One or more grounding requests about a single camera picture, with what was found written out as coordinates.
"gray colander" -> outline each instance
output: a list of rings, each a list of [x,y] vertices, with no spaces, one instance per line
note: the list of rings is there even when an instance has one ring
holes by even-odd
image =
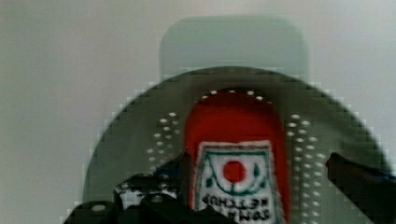
[[[83,201],[110,200],[121,181],[173,159],[183,148],[194,102],[216,90],[245,87],[271,102],[287,136],[292,196],[290,223],[372,223],[328,179],[331,152],[389,171],[374,138],[344,106],[300,80],[246,67],[216,67],[165,80],[127,105],[92,155]]]

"colander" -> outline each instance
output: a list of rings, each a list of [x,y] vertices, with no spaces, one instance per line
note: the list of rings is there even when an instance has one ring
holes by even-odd
[[[331,96],[293,77],[250,67],[213,67],[168,78],[144,92],[112,121],[92,155],[83,202],[112,201],[128,177],[153,172],[183,149],[194,103],[217,90],[247,88],[281,117],[290,170],[290,223],[372,223],[326,177],[332,152],[389,172],[366,127]]]

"colander hole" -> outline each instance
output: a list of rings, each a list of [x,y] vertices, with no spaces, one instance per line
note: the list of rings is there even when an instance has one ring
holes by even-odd
[[[289,125],[289,127],[291,127],[291,128],[297,127],[297,124],[294,123],[294,122],[290,122],[288,125]]]
[[[309,122],[308,120],[303,120],[301,121],[301,124],[303,124],[304,126],[309,126],[311,122]]]
[[[324,154],[322,154],[322,153],[318,153],[317,156],[318,156],[319,158],[322,158],[322,159],[325,159],[325,158],[326,158],[326,156],[325,156]]]
[[[318,141],[318,139],[316,137],[313,137],[313,136],[309,137],[308,140],[310,142],[317,142]]]
[[[300,134],[306,134],[306,130],[305,130],[305,129],[299,129],[299,130],[298,130],[298,133],[300,133]]]
[[[300,115],[298,115],[298,114],[292,114],[292,115],[291,115],[291,118],[292,118],[292,119],[299,119],[299,118],[300,118]]]

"black plastic part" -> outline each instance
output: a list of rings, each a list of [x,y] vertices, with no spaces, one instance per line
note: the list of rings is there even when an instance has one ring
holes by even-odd
[[[396,223],[395,177],[332,153],[328,178],[375,224]]]
[[[118,210],[112,202],[83,203],[73,210],[64,224],[116,224],[118,223],[117,215]]]
[[[235,224],[223,214],[207,207],[195,212],[165,194],[149,195],[140,205],[140,223],[161,224]]]

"red object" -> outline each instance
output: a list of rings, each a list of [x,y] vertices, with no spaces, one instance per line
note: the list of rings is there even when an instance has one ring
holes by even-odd
[[[223,167],[224,177],[231,183],[238,183],[245,179],[246,168],[240,161],[229,161]]]
[[[284,218],[290,219],[290,186],[285,152],[283,124],[274,107],[244,92],[220,91],[196,103],[185,127],[185,146],[197,165],[198,148],[202,142],[240,143],[269,140],[274,155],[277,191]],[[236,183],[245,178],[244,165],[229,162],[224,177]],[[192,207],[194,188],[190,192]]]

